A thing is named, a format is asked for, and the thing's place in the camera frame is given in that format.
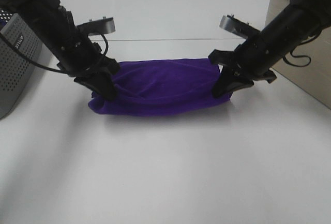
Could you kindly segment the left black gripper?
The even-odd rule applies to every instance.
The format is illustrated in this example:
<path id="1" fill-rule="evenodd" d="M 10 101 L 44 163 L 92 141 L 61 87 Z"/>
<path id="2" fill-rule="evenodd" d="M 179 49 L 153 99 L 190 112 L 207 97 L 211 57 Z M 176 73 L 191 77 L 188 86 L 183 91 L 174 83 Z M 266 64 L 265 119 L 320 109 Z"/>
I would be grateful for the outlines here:
<path id="1" fill-rule="evenodd" d="M 75 77 L 74 82 L 105 100 L 113 100 L 116 89 L 108 74 L 115 75 L 119 71 L 119 63 L 112 58 L 103 58 L 100 45 L 91 42 L 88 36 L 76 29 L 58 28 L 57 31 L 57 45 L 61 55 L 57 64 L 58 72 L 69 76 L 84 76 Z"/>

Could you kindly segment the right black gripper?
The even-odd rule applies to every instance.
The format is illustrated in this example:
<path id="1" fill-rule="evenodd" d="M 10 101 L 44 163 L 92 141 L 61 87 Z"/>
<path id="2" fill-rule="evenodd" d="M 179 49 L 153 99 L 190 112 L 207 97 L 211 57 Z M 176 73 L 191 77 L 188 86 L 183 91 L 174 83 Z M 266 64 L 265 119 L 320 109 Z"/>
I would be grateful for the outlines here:
<path id="1" fill-rule="evenodd" d="M 211 64 L 232 67 L 234 65 L 233 57 L 245 72 L 254 76 L 262 76 L 281 59 L 281 55 L 268 45 L 260 34 L 248 38 L 234 51 L 215 49 L 208 56 L 208 59 Z M 212 95 L 213 97 L 221 97 L 224 94 L 252 86 L 253 81 L 251 79 L 236 76 L 232 72 L 222 72 L 212 88 Z"/>

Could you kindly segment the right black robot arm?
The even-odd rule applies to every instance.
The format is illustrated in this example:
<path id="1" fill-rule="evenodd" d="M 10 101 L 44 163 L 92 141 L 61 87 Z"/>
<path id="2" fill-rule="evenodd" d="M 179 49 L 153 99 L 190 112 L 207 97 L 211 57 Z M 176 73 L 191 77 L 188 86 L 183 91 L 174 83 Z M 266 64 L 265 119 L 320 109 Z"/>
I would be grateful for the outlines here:
<path id="1" fill-rule="evenodd" d="M 215 98 L 252 87 L 255 81 L 275 81 L 271 67 L 330 27 L 330 0 L 290 0 L 261 31 L 231 15 L 222 17 L 220 27 L 245 41 L 234 51 L 214 50 L 208 56 L 212 64 L 223 66 L 212 88 Z"/>

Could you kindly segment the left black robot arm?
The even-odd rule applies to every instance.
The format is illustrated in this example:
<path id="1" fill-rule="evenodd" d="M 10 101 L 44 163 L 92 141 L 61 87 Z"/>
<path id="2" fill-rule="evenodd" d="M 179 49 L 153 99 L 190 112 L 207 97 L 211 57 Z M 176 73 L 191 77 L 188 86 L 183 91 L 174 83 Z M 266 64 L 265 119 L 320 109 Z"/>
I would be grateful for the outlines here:
<path id="1" fill-rule="evenodd" d="M 108 101 L 116 96 L 111 76 L 119 71 L 119 63 L 89 38 L 114 32 L 113 18 L 76 26 L 60 0 L 1 0 L 1 8 L 17 13 L 59 61 L 57 69 L 34 62 L 36 67 L 73 77 Z"/>

